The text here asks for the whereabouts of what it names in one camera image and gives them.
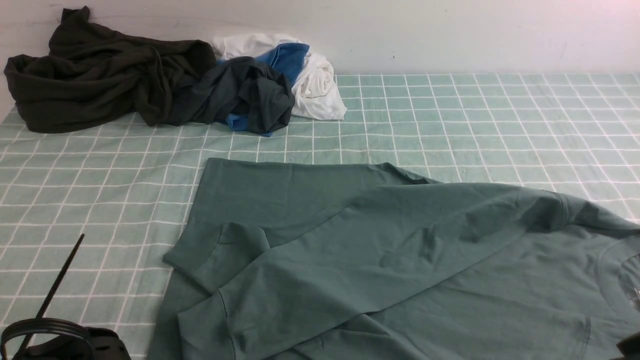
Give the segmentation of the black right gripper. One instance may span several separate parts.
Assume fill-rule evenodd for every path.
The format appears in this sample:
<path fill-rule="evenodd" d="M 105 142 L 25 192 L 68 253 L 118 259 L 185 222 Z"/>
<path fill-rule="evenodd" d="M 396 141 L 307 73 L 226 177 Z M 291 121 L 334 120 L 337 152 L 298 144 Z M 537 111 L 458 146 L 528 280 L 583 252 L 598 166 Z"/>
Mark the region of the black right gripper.
<path fill-rule="evenodd" d="M 621 354 L 618 360 L 640 359 L 640 333 L 636 332 L 617 342 L 616 347 Z"/>

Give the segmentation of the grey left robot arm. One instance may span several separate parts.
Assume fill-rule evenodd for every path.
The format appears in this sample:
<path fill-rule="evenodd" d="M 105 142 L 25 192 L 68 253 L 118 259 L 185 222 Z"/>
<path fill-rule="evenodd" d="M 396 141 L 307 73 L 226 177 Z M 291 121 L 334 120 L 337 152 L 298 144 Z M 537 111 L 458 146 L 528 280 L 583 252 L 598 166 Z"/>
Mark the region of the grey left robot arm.
<path fill-rule="evenodd" d="M 57 335 L 41 344 L 31 345 L 19 360 L 130 360 L 124 342 L 113 330 L 87 327 L 87 338 Z"/>

